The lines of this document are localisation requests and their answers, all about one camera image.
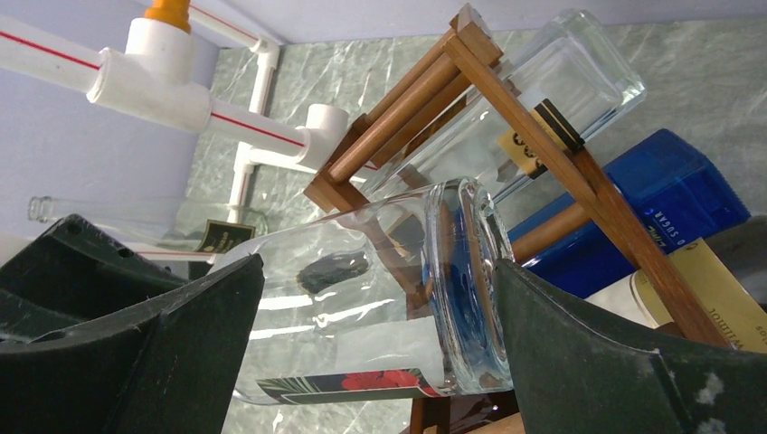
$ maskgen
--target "wooden dowel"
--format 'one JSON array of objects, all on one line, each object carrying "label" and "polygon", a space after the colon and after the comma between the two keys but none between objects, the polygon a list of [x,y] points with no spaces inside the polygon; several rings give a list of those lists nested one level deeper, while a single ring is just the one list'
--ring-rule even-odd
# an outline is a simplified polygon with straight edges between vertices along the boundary
[{"label": "wooden dowel", "polygon": [[520,264],[525,263],[564,237],[578,231],[591,220],[589,214],[580,204],[574,203],[568,206],[551,219],[512,242],[511,251],[514,252],[514,260]]},{"label": "wooden dowel", "polygon": [[399,99],[412,84],[423,75],[426,70],[429,69],[437,59],[442,55],[442,45],[447,41],[447,35],[443,35],[442,38],[431,47],[421,59],[413,65],[394,87],[386,93],[386,95],[378,101],[378,104],[373,107],[372,110],[365,116],[365,120],[368,125],[373,125],[378,118],[380,118],[392,104]]},{"label": "wooden dowel", "polygon": [[[453,81],[451,81],[450,84],[445,87],[445,89],[441,90],[440,93],[437,94],[434,99],[429,101],[429,103],[427,103],[421,109],[421,111],[418,112],[418,114],[412,117],[412,119],[407,124],[405,124],[405,126],[402,127],[402,129],[400,129],[400,131],[395,134],[394,137],[392,137],[388,142],[386,142],[385,145],[383,145],[381,150],[373,156],[373,159],[371,160],[372,163],[376,167],[385,165],[405,146],[410,147],[411,142],[416,137],[423,137],[421,143],[419,143],[418,146],[426,141],[427,138],[437,132],[437,130],[443,127],[456,114],[458,114],[461,110],[463,110],[463,108],[466,107],[466,97],[463,97],[458,101],[456,101],[456,98],[459,97],[460,94],[463,93],[466,89],[468,89],[470,85],[471,83],[469,80],[462,74],[453,79]],[[447,111],[445,111],[445,108],[447,108],[451,102],[455,103],[450,106]],[[443,111],[445,111],[445,115],[447,116],[440,116],[437,118],[437,116]],[[423,131],[423,129],[427,126],[429,127],[428,131]],[[422,136],[419,134],[422,131],[428,134]]]},{"label": "wooden dowel", "polygon": [[327,170],[335,182],[348,180],[405,124],[458,77],[458,68],[446,54],[440,56],[375,123]]}]

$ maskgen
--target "blue box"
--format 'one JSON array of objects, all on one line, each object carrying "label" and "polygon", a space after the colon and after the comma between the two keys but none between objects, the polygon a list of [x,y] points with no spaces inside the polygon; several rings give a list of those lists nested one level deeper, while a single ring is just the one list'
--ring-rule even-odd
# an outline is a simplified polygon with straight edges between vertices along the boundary
[{"label": "blue box", "polygon": [[[750,213],[702,153],[661,129],[604,167],[658,246],[670,253],[745,222]],[[513,242],[572,205],[564,194],[508,232]],[[524,266],[581,298],[634,268],[590,222]]]}]

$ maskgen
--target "bottle label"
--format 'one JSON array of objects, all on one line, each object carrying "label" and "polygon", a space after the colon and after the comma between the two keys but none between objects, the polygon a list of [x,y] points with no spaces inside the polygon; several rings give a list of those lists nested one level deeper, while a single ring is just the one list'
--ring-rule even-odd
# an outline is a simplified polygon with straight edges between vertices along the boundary
[{"label": "bottle label", "polygon": [[338,373],[258,380],[259,387],[283,404],[440,397],[421,371],[395,369],[367,373]]},{"label": "bottle label", "polygon": [[226,253],[256,234],[256,228],[244,224],[208,220],[205,234],[196,251]]},{"label": "bottle label", "polygon": [[[767,313],[705,241],[695,240],[670,253],[668,258],[733,347],[767,353]],[[673,321],[644,272],[634,273],[630,285],[640,310],[649,317],[652,326]]]},{"label": "bottle label", "polygon": [[[549,99],[541,101],[535,106],[531,114],[535,121],[543,127],[546,134],[563,151],[572,153],[583,147],[585,142],[581,136]],[[541,162],[541,159],[514,129],[509,129],[497,139],[497,142],[506,151],[509,159],[532,179],[536,179],[546,172],[546,166]]]}]

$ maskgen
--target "red floral label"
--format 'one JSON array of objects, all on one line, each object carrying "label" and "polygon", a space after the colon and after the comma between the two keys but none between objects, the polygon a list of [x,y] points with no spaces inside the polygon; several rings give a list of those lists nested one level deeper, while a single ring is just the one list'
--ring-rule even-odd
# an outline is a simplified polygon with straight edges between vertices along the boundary
[{"label": "red floral label", "polygon": [[439,397],[418,369],[341,373],[259,380],[259,386],[286,404],[317,404]]}]

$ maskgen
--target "clear glass bottle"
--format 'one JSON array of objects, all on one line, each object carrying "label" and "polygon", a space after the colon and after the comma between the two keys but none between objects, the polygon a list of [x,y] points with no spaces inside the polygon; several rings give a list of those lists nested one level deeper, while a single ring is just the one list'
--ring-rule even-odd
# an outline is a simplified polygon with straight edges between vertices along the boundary
[{"label": "clear glass bottle", "polygon": [[[231,212],[238,212],[242,224],[227,222]],[[33,197],[27,209],[27,218],[41,223],[70,214],[81,215],[120,241],[175,251],[224,253],[269,230],[263,212],[188,198],[95,203],[43,196]]]},{"label": "clear glass bottle", "polygon": [[509,390],[494,263],[511,248],[463,178],[247,241],[266,283],[234,396],[254,404]]},{"label": "clear glass bottle", "polygon": [[[645,96],[639,75],[585,11],[559,14],[511,62],[501,62],[497,74],[514,83],[521,92],[520,102],[534,116],[543,117],[537,114],[543,110],[548,119],[555,119],[538,120],[552,125],[549,134],[554,134],[554,141],[570,148],[594,137]],[[485,98],[469,99],[414,154],[404,155],[403,150],[381,167],[361,191],[378,200],[424,184],[471,176],[497,202],[545,171]]]}]

